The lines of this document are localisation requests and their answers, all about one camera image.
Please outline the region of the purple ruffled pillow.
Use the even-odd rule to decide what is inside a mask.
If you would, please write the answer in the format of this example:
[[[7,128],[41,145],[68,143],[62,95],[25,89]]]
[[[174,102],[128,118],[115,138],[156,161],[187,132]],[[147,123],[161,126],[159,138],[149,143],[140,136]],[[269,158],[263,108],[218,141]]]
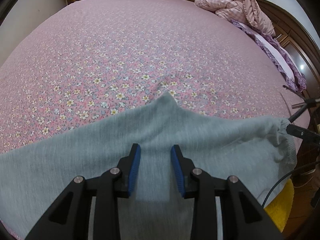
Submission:
[[[292,57],[276,39],[270,35],[262,34],[257,29],[252,29],[236,20],[231,20],[231,23],[249,36],[268,56],[278,72],[283,76],[289,88],[299,93],[306,90],[307,85],[305,75],[300,72]]]

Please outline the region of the pink quilted comforter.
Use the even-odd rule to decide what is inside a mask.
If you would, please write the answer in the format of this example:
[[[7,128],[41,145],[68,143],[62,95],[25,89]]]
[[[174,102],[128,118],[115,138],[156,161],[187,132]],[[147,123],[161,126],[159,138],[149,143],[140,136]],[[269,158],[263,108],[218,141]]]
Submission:
[[[272,21],[256,0],[195,0],[194,4],[224,20],[238,21],[264,35],[276,35]]]

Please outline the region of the pink floral bed sheet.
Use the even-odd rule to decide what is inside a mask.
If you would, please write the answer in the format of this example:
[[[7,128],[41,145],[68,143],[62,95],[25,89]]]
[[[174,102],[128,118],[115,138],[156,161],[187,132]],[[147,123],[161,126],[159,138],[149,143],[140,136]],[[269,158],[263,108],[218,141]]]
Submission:
[[[1,67],[1,155],[170,94],[194,113],[288,119],[300,97],[242,30],[186,0],[82,0]]]

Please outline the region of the grey fleece pants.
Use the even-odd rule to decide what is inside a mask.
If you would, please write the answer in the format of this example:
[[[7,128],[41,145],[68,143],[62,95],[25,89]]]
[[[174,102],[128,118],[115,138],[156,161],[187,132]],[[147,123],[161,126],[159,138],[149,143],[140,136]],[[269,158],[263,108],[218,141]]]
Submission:
[[[24,238],[74,177],[100,176],[137,143],[135,191],[119,202],[122,239],[189,239],[193,201],[177,190],[172,146],[213,177],[237,176],[258,202],[268,203],[297,163],[288,124],[272,116],[204,116],[163,94],[145,106],[3,153],[1,221]]]

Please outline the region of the dark wooden headboard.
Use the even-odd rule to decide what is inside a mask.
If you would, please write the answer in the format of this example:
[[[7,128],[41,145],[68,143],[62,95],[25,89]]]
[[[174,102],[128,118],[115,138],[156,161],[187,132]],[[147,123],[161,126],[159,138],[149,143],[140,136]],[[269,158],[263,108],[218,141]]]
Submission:
[[[319,48],[309,32],[285,9],[267,0],[256,0],[260,9],[270,18],[280,45],[292,51],[291,56],[304,65],[300,71],[305,75],[309,97],[319,95]]]

